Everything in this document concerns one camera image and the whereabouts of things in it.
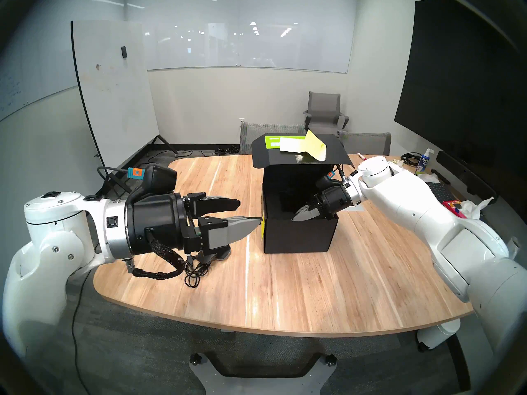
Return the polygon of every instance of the black box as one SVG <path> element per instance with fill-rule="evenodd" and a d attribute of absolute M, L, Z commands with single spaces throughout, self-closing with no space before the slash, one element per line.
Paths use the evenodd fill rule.
<path fill-rule="evenodd" d="M 351 164 L 342 143 L 332 134 L 317 134 L 326 144 L 326 161 L 308 153 L 289 153 L 266 148 L 266 136 L 297 134 L 267 133 L 252 142 L 252 164 L 263 168 L 262 216 L 265 253 L 326 252 L 338 223 L 334 219 L 294 222 L 295 213 L 317 193 L 315 183 L 336 164 Z"/>

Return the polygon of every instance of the keyboard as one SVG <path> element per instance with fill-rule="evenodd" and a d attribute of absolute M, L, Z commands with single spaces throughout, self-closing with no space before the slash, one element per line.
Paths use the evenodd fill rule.
<path fill-rule="evenodd" d="M 433 195 L 437 198 L 440 203 L 445 201 L 457 201 L 457 198 L 452 195 L 445 184 L 437 182 L 427 182 L 426 185 L 430 187 Z"/>

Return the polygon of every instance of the chair backrest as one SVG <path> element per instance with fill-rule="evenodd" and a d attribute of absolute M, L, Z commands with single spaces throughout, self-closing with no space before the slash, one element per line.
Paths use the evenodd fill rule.
<path fill-rule="evenodd" d="M 313 122 L 331 122 L 337 124 L 340 114 L 340 93 L 309 92 L 307 112 Z"/>
<path fill-rule="evenodd" d="M 306 134 L 303 124 L 254 124 L 241 122 L 240 154 L 252 154 L 251 144 L 265 133 Z"/>
<path fill-rule="evenodd" d="M 390 155 L 391 133 L 351 133 L 339 130 L 337 136 L 348 154 Z"/>

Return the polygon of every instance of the spray bottle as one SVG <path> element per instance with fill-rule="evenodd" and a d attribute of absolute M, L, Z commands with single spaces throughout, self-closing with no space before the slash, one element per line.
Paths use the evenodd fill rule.
<path fill-rule="evenodd" d="M 425 168 L 428 165 L 428 161 L 430 160 L 430 154 L 434 154 L 435 151 L 432 149 L 426 149 L 426 153 L 424 153 L 421 156 L 421 159 L 419 160 L 419 164 L 417 165 L 417 168 L 415 169 L 415 175 L 423 174 L 425 172 Z"/>

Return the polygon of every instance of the table edge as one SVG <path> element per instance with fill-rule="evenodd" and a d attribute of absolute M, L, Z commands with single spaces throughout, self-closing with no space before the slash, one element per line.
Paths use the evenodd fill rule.
<path fill-rule="evenodd" d="M 103 297 L 106 301 L 110 303 L 117 304 L 119 306 L 123 306 L 132 310 L 137 310 L 141 313 L 147 313 L 150 315 L 155 315 L 157 317 L 162 317 L 164 319 L 170 319 L 175 321 L 180 321 L 183 323 L 188 324 L 194 324 L 194 325 L 200 325 L 204 327 L 211 327 L 215 329 L 222 329 L 222 330 L 230 330 L 230 331 L 239 331 L 244 333 L 253 333 L 253 334 L 264 334 L 264 335 L 270 335 L 270 336 L 287 336 L 287 337 L 318 337 L 318 338 L 339 338 L 339 337 L 369 337 L 369 336 L 382 336 L 386 334 L 395 334 L 395 333 L 402 333 L 405 331 L 414 331 L 414 330 L 420 330 L 422 328 L 426 327 L 432 327 L 434 325 L 446 323 L 447 321 L 456 320 L 462 317 L 465 317 L 467 315 L 470 315 L 474 313 L 474 310 L 470 310 L 468 312 L 454 315 L 450 318 L 439 320 L 437 322 L 432 322 L 428 324 L 423 325 L 412 325 L 412 326 L 405 326 L 397 329 L 391 329 L 391 330 L 371 330 L 371 331 L 347 331 L 347 332 L 321 332 L 321 331 L 288 331 L 288 330 L 267 330 L 262 328 L 252 328 L 252 327 L 244 327 L 241 325 L 231 325 L 231 324 L 223 324 L 223 323 L 214 323 L 210 321 L 204 321 L 204 320 L 198 320 L 198 319 L 190 319 L 185 317 L 178 317 L 176 315 L 172 314 L 166 314 L 166 313 L 160 313 L 153 310 L 148 310 L 143 307 L 134 306 L 132 304 L 125 303 L 123 301 L 119 301 L 116 299 L 113 299 L 111 297 L 104 296 L 101 294 L 97 288 L 95 288 L 95 291 Z"/>

